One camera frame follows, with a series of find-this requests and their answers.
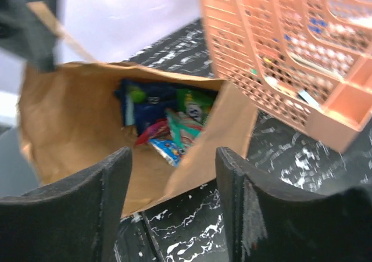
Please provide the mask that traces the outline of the brown paper bag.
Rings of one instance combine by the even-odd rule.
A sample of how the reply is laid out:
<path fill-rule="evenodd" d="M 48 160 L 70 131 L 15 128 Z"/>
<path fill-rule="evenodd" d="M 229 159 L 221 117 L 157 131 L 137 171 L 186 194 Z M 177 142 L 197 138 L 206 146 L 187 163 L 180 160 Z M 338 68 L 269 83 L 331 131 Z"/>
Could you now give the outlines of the brown paper bag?
<path fill-rule="evenodd" d="M 124 78 L 217 91 L 206 127 L 179 166 L 168 165 L 150 146 L 134 145 L 135 131 L 123 127 L 120 103 L 113 94 Z M 62 64 L 51 73 L 27 64 L 18 112 L 21 150 L 43 184 L 72 175 L 124 146 L 132 147 L 133 170 L 124 216 L 213 180 L 219 146 L 246 156 L 257 118 L 255 105 L 229 81 L 94 59 Z"/>

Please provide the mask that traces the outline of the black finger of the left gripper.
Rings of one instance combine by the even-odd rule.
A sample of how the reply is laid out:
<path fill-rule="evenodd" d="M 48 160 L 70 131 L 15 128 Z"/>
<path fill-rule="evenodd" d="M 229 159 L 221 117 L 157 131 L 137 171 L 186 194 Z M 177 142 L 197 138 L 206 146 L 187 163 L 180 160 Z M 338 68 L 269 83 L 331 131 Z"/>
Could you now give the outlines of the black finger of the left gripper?
<path fill-rule="evenodd" d="M 56 35 L 27 6 L 38 1 L 57 14 L 58 0 L 1 0 L 1 48 L 24 58 L 42 72 L 52 72 Z"/>

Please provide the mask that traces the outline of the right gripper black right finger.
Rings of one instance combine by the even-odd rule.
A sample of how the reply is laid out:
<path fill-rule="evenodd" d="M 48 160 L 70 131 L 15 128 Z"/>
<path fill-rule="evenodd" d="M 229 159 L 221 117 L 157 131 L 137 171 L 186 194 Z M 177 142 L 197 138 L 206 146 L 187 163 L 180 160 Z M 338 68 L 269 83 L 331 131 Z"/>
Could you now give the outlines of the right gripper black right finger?
<path fill-rule="evenodd" d="M 321 195 L 219 147 L 215 158 L 230 261 L 370 261 L 371 185 Z"/>

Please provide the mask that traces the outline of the yellow green fruit snack bag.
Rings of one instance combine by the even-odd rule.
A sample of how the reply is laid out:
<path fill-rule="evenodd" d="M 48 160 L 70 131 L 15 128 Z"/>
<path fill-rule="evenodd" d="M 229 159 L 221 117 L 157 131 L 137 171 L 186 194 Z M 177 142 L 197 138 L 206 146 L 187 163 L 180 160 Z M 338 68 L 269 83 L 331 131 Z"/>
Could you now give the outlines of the yellow green fruit snack bag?
<path fill-rule="evenodd" d="M 214 96 L 194 89 L 177 90 L 178 110 L 195 121 L 205 124 L 214 104 Z"/>

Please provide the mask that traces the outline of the dark blue chips bag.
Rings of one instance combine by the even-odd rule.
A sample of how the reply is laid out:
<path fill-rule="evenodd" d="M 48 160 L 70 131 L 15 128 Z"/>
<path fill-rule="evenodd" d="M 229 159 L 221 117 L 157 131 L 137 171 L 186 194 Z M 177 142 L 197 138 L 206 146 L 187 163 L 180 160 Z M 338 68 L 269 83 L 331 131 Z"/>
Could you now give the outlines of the dark blue chips bag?
<path fill-rule="evenodd" d="M 166 82 L 122 79 L 114 95 L 120 101 L 124 126 L 135 126 L 138 135 L 166 118 L 166 109 L 178 109 L 177 88 Z"/>

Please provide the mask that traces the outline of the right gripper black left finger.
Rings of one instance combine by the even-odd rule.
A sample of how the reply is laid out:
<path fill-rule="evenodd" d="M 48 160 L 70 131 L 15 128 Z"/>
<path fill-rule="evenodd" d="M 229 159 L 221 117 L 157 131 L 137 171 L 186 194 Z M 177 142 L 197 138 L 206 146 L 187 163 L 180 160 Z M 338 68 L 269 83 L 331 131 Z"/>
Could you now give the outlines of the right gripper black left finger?
<path fill-rule="evenodd" d="M 132 170 L 123 147 L 21 196 L 1 198 L 1 261 L 111 261 Z"/>

